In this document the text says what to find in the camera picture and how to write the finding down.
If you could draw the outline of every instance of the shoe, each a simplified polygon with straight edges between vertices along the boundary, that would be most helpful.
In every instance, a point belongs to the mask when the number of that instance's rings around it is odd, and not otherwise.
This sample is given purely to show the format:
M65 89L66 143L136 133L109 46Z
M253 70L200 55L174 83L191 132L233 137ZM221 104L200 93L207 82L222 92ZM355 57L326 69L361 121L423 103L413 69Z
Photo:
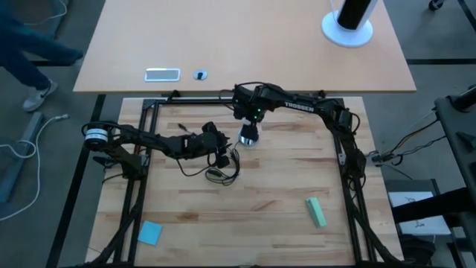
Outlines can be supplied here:
M26 112L32 112L38 109L45 101L46 97L57 90L58 84L50 80L50 86L47 89L36 90L35 88L29 88L28 94L30 95L23 103L23 110Z
M74 63L73 63L73 66L76 67L76 70L80 71L81 70L81 66L83 66L83 61L84 61L84 57L76 60Z

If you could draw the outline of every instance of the blue square block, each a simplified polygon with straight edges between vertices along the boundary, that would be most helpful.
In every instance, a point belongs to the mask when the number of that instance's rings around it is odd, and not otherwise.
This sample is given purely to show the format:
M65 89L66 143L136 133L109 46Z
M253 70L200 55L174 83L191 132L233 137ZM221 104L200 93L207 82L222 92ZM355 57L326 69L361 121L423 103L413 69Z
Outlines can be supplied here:
M148 243L156 246L158 237L161 235L162 226L158 223L144 221L138 240L142 243Z

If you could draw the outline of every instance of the black cable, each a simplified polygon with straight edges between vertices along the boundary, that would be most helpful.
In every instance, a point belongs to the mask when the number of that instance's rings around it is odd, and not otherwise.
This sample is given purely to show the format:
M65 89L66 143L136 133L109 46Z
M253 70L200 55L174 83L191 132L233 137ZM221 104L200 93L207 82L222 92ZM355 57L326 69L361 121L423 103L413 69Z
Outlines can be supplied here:
M427 147L430 147L433 143L437 142L437 141L441 141L442 139L446 138L446 135L442 136L442 137L439 137L439 138L436 138L434 139L433 141L429 141L427 144L425 145L419 145L419 146L416 146L415 148L413 148L412 150L406 150L405 152L403 153L400 153L400 155L402 156L407 156L407 155L411 155L412 153L416 153L418 152L419 150L421 149L425 149Z
M238 145L238 142L234 145L234 148L230 152L231 157L228 157L235 164L235 172L231 176L227 175L226 173L221 171L219 168L214 167L210 163L210 155L207 156L208 166L202 168L200 171L195 172L193 174L185 173L184 168L180 164L180 161L177 160L177 159L176 159L176 161L177 161L178 167L180 168L181 173L184 174L184 176L196 176L196 175L199 175L200 173L202 173L203 171L205 171L205 178L208 181L213 182L213 183L217 183L217 184L221 184L223 186L229 186L239 176L240 166L239 166L239 153L238 153L238 150L237 150L237 145Z
M350 114L351 114L352 116L355 116L355 117L357 118L357 126L356 126L356 128L352 131L352 134L355 135L355 134L357 133L358 128L360 127L360 117L359 117L357 114L353 113L353 112L351 112Z
M147 150L147 148L143 148L143 149L139 150L139 153L142 153L142 152L144 152L145 150ZM105 173L106 170L113 168L113 167L114 167L115 165L117 165L117 164L119 164L119 161L116 161L114 164L111 164L111 165L108 165L107 167L104 167L104 168L103 168L103 172Z
M104 182L107 182L107 181L109 181L110 179L114 179L114 178L117 178L117 177L122 176L122 175L123 175L123 173L115 174L115 175L113 175L113 176L109 176L109 177L103 179L103 184L104 184Z
M239 166L239 153L238 153L238 150L236 149L236 146L237 145L235 144L235 147L231 150L231 153L230 153L231 157L228 157L235 164L235 172L233 173L233 175L229 176L225 174L223 171L221 171L220 169L216 167L215 168L211 167L205 172L205 178L209 182L218 183L223 186L229 186L235 181L235 179L237 179L237 177L239 176L240 166Z
M365 186L365 182L367 182L367 175L364 174L364 180L362 182L362 185L360 186L360 188L363 190L364 189L364 186ZM349 189L352 190L352 191L356 191L356 188L355 186L351 186L351 185L354 185L353 181L349 180L349 183L347 184L349 185ZM352 196L352 200L354 200L354 198L356 198L357 196L357 193L355 193L353 196Z
M381 167L381 166L384 166L384 167L387 167L387 168L391 168L393 169L394 171L402 174L403 176L406 176L407 178L409 178L410 180L414 180L412 177L410 177L409 175L407 175L405 172L399 170L398 168L396 167L392 167L391 165L386 165L386 164L381 164L381 165L378 165L377 167Z
M399 143L396 144L395 147L394 147L392 150L390 150L390 152L389 152L388 154L393 153L393 152L394 152L396 149L398 149L402 144L404 144L411 136L413 136L413 135L415 135L415 134L417 134L417 133L420 133L420 132L422 132L423 130L426 130L427 128L429 128L429 127L431 127L433 124L435 124L437 121L438 121L438 119L435 119L435 120L434 120L433 122L431 122L430 124L427 124L426 126L420 128L420 129L418 129L418 130L415 130L415 131L413 131L412 133L410 133L410 134L406 135L405 137L403 137L403 138L399 141Z
M227 105L226 103L223 102L222 100L222 93L223 92L233 92L233 90L230 90L230 89L222 89L220 90L220 92L218 93L218 99L220 100L220 102L222 103L223 106L229 108L230 110L234 111L235 109L231 108L229 105Z
M394 165L394 166L400 165L403 162L403 156L408 156L408 155L411 155L412 153L418 152L421 149L425 149L427 147L430 147L433 143L435 143L437 141L440 141L444 138L446 138L446 135L444 135L443 137L436 138L433 141L429 141L425 145L419 145L419 146L416 146L415 148L413 148L412 150L406 150L403 153L399 153L399 154L395 155L395 157L399 157L399 161L397 163L392 163L392 165Z
M184 176L196 176L196 175L199 175L200 173L202 173L203 171L205 171L207 168L210 167L210 166L204 167L204 168L202 168L200 171L198 171L198 172L196 172L196 173L187 174L187 173L185 173L184 168L181 166L180 161L179 161L178 159L176 159L176 161L177 161L178 167L180 168L181 173L184 174Z

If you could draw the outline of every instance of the green rectangular block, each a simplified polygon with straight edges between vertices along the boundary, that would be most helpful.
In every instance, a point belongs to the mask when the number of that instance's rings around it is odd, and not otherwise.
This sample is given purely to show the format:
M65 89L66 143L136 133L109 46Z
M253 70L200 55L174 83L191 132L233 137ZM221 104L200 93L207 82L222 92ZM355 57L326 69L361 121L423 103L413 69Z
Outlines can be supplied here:
M312 221L314 224L319 227L325 227L327 225L326 218L322 212L321 204L316 197L310 197L306 199L307 208L311 214Z

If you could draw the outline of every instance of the table leg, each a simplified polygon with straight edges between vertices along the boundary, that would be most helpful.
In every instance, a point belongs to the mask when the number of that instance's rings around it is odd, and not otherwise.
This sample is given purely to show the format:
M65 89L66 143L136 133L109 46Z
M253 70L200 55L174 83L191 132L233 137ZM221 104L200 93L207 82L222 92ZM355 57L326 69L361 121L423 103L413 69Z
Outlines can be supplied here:
M460 188L432 198L392 208L395 223L419 220L449 213L471 211L475 208L467 188Z

